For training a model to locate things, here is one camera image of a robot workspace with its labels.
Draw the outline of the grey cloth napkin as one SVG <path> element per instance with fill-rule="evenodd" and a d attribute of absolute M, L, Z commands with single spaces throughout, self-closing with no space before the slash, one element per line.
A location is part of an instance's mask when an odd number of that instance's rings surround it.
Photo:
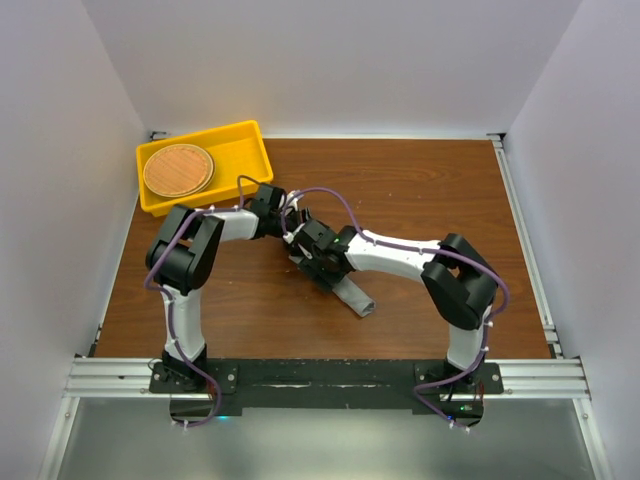
<path fill-rule="evenodd" d="M 359 317 L 366 317 L 376 308 L 376 302 L 357 286 L 348 276 L 331 292 Z"/>

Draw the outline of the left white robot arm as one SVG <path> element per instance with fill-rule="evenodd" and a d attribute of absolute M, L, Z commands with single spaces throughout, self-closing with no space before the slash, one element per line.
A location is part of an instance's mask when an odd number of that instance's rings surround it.
<path fill-rule="evenodd" d="M 145 258 L 144 286 L 164 303 L 166 341 L 156 374 L 185 392 L 212 391 L 201 325 L 202 288 L 219 246 L 235 240 L 278 238 L 311 218 L 285 190 L 261 184 L 234 207 L 172 207 Z"/>

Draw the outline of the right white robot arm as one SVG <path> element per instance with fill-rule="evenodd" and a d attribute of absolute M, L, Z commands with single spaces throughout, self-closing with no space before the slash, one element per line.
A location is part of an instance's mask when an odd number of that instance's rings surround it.
<path fill-rule="evenodd" d="M 422 284 L 449 324 L 444 377 L 425 386 L 448 384 L 466 393 L 480 382 L 491 318 L 506 308 L 509 292 L 464 237 L 449 234 L 442 241 L 410 241 L 354 226 L 336 233 L 322 222 L 308 220 L 283 239 L 298 268 L 361 317 L 372 313 L 376 303 L 348 278 L 350 273 L 385 273 Z M 494 308 L 498 290 L 503 291 L 504 304 Z"/>

